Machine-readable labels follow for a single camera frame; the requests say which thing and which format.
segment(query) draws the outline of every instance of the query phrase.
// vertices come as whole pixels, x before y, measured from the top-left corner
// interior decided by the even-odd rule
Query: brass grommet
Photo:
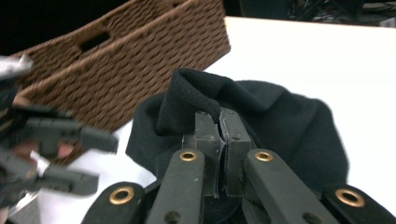
[[[365,205],[363,197],[350,189],[338,189],[335,191],[335,196],[337,196],[338,200],[342,203],[353,207],[363,207]]]
[[[197,159],[197,154],[195,154],[195,152],[185,151],[180,153],[180,158],[183,161],[195,161],[195,159]]]
[[[268,152],[258,152],[254,154],[257,160],[259,161],[271,161],[274,157]]]
[[[134,189],[131,187],[120,187],[111,192],[109,200],[115,205],[128,203],[134,197]]]

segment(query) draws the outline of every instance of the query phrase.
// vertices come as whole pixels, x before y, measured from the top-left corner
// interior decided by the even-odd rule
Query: white surface
[[[231,53],[207,69],[234,80],[264,80],[323,100],[332,110],[350,162],[349,184],[396,215],[396,30],[227,18]],[[125,150],[131,124],[122,129]],[[154,177],[130,159],[90,150],[71,167],[100,173],[98,193],[39,194],[43,224],[79,223],[97,195],[120,181]]]

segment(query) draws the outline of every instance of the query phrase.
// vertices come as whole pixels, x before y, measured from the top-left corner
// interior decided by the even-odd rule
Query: metal rivet
[[[180,214],[175,211],[170,211],[170,212],[166,213],[166,215],[164,217],[164,221],[167,224],[177,224],[177,223],[179,223],[180,219],[181,219]]]
[[[180,158],[183,161],[195,161],[195,159],[197,159],[197,154],[191,151],[186,151],[180,154]]]
[[[322,219],[320,218],[320,216],[314,214],[314,213],[310,213],[310,212],[306,212],[303,214],[303,219],[305,220],[306,223],[309,224],[320,224],[322,223]]]
[[[134,189],[131,187],[120,187],[111,192],[109,200],[115,205],[128,203],[134,197]]]
[[[338,200],[342,203],[353,207],[363,207],[365,205],[363,197],[350,189],[338,189],[335,191],[335,196],[337,196]]]
[[[258,152],[254,155],[259,161],[271,161],[274,157],[268,152]]]

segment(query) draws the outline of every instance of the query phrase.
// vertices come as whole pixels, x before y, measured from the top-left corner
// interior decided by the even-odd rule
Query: dark background
[[[396,17],[384,0],[223,0],[228,16],[378,26]],[[0,55],[65,35],[126,0],[0,0]]]

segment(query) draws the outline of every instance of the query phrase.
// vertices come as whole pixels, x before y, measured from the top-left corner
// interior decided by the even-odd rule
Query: brown woven basket
[[[35,62],[19,93],[115,131],[165,91],[178,67],[205,69],[230,51],[221,0],[134,0],[68,35],[17,53]],[[87,48],[95,39],[106,39]]]

